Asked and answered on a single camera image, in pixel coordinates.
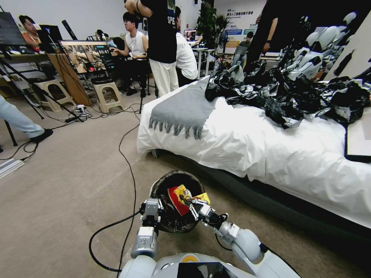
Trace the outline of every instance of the person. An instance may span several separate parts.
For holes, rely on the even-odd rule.
[[[129,13],[148,18],[148,58],[160,97],[179,87],[175,69],[177,59],[175,0],[127,0]]]
[[[127,71],[128,75],[126,77],[139,80],[141,97],[145,97],[146,74],[148,73],[148,65],[145,59],[147,58],[148,40],[142,32],[137,30],[138,22],[135,15],[126,12],[123,15],[123,21],[126,30],[129,31],[125,36],[125,49],[120,50],[114,47],[110,49],[122,56],[128,56],[131,52],[133,59],[125,62],[123,65],[124,68],[130,69]],[[134,88],[129,88],[126,95],[132,95],[136,92]]]
[[[39,52],[39,44],[41,44],[41,40],[34,26],[35,22],[27,15],[20,15],[19,21],[22,23],[23,27],[26,30],[26,33],[22,33],[24,40],[35,51]]]
[[[260,54],[268,52],[274,32],[278,24],[280,11],[284,9],[280,1],[267,0],[261,14],[256,19],[258,29],[255,32],[246,57],[246,67],[244,71],[251,71],[251,63],[259,60]]]
[[[106,33],[103,33],[102,30],[98,29],[95,32],[95,36],[99,41],[107,41],[109,39],[109,35]]]
[[[7,102],[2,95],[0,95],[0,119],[7,121],[11,126],[24,132],[30,138],[30,141],[35,143],[39,143],[53,134],[53,130],[44,129],[35,124],[14,105]]]
[[[248,51],[250,45],[251,45],[251,39],[252,37],[254,36],[254,33],[253,32],[248,32],[247,35],[246,35],[246,41],[244,42],[241,42],[239,44],[239,46],[243,46],[243,47],[246,47],[246,52]],[[243,67],[243,64],[246,60],[246,53],[245,55],[241,55],[239,53],[235,53],[234,57],[233,57],[233,62],[232,62],[232,66],[236,65],[237,62],[241,61],[240,65],[241,67]]]
[[[197,41],[189,42],[180,33],[180,25],[182,19],[180,17],[181,10],[175,7],[175,17],[177,19],[177,62],[176,70],[178,75],[179,87],[192,83],[198,75],[196,58],[194,57],[191,46],[197,45],[202,41],[202,35]]]

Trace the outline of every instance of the poster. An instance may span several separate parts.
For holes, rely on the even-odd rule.
[[[215,1],[217,14],[222,14],[229,21],[226,32],[229,37],[229,43],[226,46],[225,53],[233,54],[237,45],[246,40],[248,32],[255,33],[257,29],[256,18],[263,10],[265,1],[251,0],[244,1]],[[222,48],[218,48],[218,52],[222,53]]]

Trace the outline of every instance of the beige stool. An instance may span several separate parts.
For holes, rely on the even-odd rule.
[[[122,102],[121,94],[117,89],[115,82],[108,77],[103,78],[92,78],[95,93],[98,98],[98,105],[102,112],[109,113],[109,109],[120,106],[124,110],[124,104]],[[106,98],[116,97],[114,102],[106,102]]]
[[[62,86],[62,84],[59,83],[55,79],[44,81],[44,82],[37,82],[37,83],[35,82],[35,85],[37,85],[40,89],[44,90],[51,97],[55,98],[60,104],[70,102],[73,105],[76,105],[76,103],[73,101],[72,97],[67,93],[66,89]],[[50,91],[50,86],[51,85],[58,86],[58,88],[60,89],[60,91],[62,92],[64,97],[61,98],[61,99],[57,99],[55,96],[53,96],[51,94],[51,91]],[[38,101],[41,102],[41,105],[49,107],[54,112],[62,110],[61,107],[56,102],[54,102],[52,99],[50,99],[46,96],[44,96],[46,98],[46,101],[41,100],[40,96],[38,94],[35,94],[35,97]]]

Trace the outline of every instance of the black shoe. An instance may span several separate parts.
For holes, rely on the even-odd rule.
[[[146,96],[147,96],[147,94],[146,94],[146,89],[142,88],[142,89],[140,90],[140,97],[141,97],[141,98],[145,98]]]
[[[42,140],[44,140],[45,138],[48,138],[52,134],[53,134],[53,131],[51,129],[45,129],[43,134],[36,136],[36,137],[32,137],[30,138],[30,140],[31,142],[40,143]]]
[[[128,92],[126,93],[126,95],[129,96],[129,95],[133,95],[133,94],[135,94],[135,93],[137,93],[136,89],[129,88],[129,90],[128,90]]]

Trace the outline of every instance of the white bed sheet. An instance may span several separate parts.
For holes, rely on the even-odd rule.
[[[202,140],[149,129],[152,109],[186,86],[144,105],[139,153],[164,149],[201,165],[248,176],[371,228],[371,164],[344,158],[345,129],[332,119],[303,120],[283,130],[263,110],[228,105],[223,97],[204,124]]]

